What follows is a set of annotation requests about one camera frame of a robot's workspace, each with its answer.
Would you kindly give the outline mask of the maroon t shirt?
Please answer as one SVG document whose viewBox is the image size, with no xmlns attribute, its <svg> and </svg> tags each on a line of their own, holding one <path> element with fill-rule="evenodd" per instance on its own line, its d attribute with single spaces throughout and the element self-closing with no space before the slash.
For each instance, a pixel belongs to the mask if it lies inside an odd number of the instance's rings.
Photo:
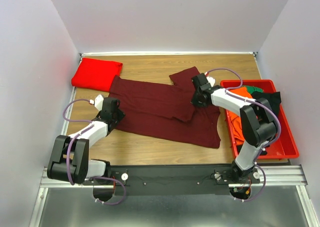
<svg viewBox="0 0 320 227">
<path fill-rule="evenodd" d="M 210 105 L 195 107 L 192 77 L 200 72 L 194 66 L 169 76 L 172 84 L 122 79 L 116 76 L 109 96 L 120 101 L 123 120 L 120 131 L 217 149 L 220 110 Z"/>
</svg>

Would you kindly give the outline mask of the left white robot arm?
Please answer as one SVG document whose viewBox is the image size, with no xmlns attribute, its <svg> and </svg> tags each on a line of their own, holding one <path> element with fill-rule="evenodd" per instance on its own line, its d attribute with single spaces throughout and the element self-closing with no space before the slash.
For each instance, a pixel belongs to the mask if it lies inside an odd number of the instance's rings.
<svg viewBox="0 0 320 227">
<path fill-rule="evenodd" d="M 93 105 L 98 113 L 92 120 L 74 120 L 75 123 L 88 123 L 83 129 L 56 137 L 47 166 L 49 179 L 74 185 L 82 184 L 87 179 L 111 177 L 110 163 L 105 160 L 90 160 L 89 150 L 117 127 L 125 113 L 120 110 L 120 100 L 114 97 L 99 94 L 86 102 Z"/>
</svg>

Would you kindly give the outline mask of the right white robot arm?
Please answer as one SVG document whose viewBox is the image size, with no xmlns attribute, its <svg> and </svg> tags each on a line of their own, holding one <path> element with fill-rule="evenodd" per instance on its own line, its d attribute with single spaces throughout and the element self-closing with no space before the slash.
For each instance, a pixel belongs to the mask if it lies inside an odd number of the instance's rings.
<svg viewBox="0 0 320 227">
<path fill-rule="evenodd" d="M 191 103 L 196 107 L 213 105 L 240 117 L 244 143 L 230 167 L 229 178 L 239 182 L 255 168 L 255 163 L 265 147 L 277 141 L 281 124 L 265 98 L 253 99 L 231 92 L 232 88 L 213 85 L 211 78 L 200 73 L 191 78 L 195 92 Z"/>
</svg>

